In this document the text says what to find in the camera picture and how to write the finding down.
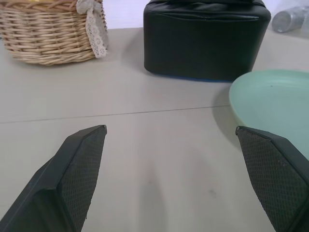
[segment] black leather case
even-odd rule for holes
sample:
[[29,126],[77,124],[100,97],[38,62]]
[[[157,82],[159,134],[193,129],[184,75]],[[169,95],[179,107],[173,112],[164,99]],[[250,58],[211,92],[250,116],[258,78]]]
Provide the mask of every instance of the black leather case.
[[144,10],[145,69],[233,81],[252,70],[270,19],[260,0],[152,0]]

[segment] blue base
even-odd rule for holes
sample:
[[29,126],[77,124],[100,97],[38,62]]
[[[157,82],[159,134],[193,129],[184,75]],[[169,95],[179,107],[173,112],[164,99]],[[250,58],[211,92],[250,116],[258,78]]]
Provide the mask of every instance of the blue base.
[[213,79],[199,79],[199,78],[181,77],[181,76],[168,76],[168,75],[156,74],[156,73],[153,73],[153,72],[151,74],[156,75],[156,76],[165,77],[165,78],[181,79],[181,80],[187,80],[187,81],[233,83],[233,81],[227,81],[227,80],[213,80]]

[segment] woven basket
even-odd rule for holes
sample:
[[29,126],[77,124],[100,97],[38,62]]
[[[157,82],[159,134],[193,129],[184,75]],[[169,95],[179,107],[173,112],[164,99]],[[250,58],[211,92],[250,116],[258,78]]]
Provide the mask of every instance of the woven basket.
[[[63,64],[95,57],[86,15],[77,0],[0,0],[0,34],[14,58],[31,64]],[[106,29],[105,15],[101,19]]]

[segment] green plate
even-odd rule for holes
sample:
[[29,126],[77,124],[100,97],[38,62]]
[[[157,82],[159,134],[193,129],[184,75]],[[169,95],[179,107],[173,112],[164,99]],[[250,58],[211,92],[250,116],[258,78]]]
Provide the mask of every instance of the green plate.
[[229,99],[240,125],[285,137],[309,159],[309,73],[250,72],[232,84]]

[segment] lace bow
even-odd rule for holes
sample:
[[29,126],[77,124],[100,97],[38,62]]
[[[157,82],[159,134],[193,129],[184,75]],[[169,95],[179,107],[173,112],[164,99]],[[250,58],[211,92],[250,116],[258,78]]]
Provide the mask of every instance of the lace bow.
[[103,7],[95,0],[77,0],[76,10],[79,14],[87,13],[86,32],[96,58],[105,57],[108,36],[103,20]]

